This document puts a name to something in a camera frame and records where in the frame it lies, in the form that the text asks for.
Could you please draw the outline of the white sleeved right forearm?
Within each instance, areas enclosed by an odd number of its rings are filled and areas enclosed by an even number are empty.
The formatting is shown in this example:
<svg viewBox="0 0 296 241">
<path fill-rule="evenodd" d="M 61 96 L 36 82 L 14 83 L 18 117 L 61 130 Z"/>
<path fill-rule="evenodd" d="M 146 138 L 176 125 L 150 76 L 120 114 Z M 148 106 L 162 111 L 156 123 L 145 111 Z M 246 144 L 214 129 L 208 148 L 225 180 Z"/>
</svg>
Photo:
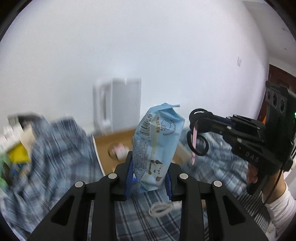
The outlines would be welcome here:
<svg viewBox="0 0 296 241">
<path fill-rule="evenodd" d="M 253 215 L 264 203 L 264 196 L 263 194 L 251 196 L 248 193 L 244 193 L 239 196 L 238 201 L 250 215 Z M 272 223 L 277 235 L 281 236 L 294 216 L 295 199 L 291 195 L 288 186 L 286 186 L 285 192 L 281 197 L 274 202 L 265 204 L 263 209 L 255 216 L 255 222 L 264 233 L 267 232 L 269 225 Z"/>
</svg>

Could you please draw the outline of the person's right hand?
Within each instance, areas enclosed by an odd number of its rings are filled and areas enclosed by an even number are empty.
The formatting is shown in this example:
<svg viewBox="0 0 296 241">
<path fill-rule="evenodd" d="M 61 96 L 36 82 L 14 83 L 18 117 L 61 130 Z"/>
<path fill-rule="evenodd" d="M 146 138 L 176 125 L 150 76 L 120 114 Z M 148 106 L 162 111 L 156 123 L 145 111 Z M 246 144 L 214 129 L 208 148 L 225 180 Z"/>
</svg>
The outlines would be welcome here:
<svg viewBox="0 0 296 241">
<path fill-rule="evenodd" d="M 249 183 L 256 183 L 258 181 L 258 169 L 248 164 L 247 180 Z M 281 171 L 278 171 L 273 176 L 269 176 L 266 184 L 262 188 L 263 201 L 266 203 L 272 203 L 276 199 L 280 198 L 286 190 L 286 184 L 284 176 Z"/>
</svg>

